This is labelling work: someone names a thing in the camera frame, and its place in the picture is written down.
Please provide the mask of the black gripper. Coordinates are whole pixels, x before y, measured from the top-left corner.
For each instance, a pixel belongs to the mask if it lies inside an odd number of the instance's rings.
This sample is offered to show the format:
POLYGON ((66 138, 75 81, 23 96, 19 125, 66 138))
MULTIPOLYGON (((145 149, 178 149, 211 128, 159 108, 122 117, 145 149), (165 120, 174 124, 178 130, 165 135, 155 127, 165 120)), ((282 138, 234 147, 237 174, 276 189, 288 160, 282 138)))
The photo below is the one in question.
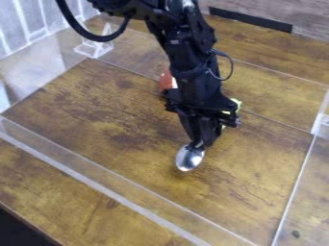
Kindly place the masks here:
POLYGON ((211 147, 222 127, 239 124, 239 104, 222 93, 217 61, 203 61, 189 67, 171 63, 169 71, 177 81, 163 89, 166 110, 179 116, 181 124, 195 146, 211 147))

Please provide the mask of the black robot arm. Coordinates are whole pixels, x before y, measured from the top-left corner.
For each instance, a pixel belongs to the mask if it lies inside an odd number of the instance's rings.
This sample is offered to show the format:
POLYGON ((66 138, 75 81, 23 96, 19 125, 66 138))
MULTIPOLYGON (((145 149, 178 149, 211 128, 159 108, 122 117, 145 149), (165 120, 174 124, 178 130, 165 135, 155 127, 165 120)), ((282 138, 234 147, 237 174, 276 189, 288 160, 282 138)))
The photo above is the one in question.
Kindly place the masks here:
POLYGON ((214 28, 198 0, 87 0, 99 11, 146 22, 169 57, 178 86, 163 90, 166 110, 195 144, 211 146, 221 127, 238 125, 238 105, 221 92, 214 28))

